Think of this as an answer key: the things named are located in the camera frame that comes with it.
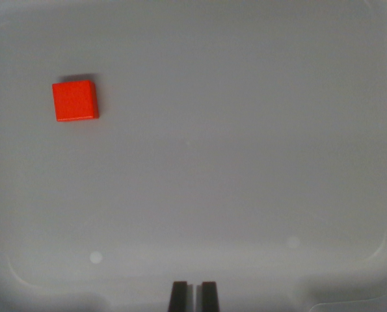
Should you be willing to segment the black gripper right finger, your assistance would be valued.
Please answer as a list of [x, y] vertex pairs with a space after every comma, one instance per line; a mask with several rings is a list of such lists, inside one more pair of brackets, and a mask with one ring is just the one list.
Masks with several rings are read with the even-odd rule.
[[196, 311], [220, 311], [217, 283], [215, 281], [204, 281], [196, 287]]

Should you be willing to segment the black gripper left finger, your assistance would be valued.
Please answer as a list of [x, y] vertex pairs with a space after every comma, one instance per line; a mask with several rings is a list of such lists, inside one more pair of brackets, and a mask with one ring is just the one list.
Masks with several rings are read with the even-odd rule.
[[168, 312], [193, 311], [193, 286], [187, 281], [175, 281], [172, 285]]

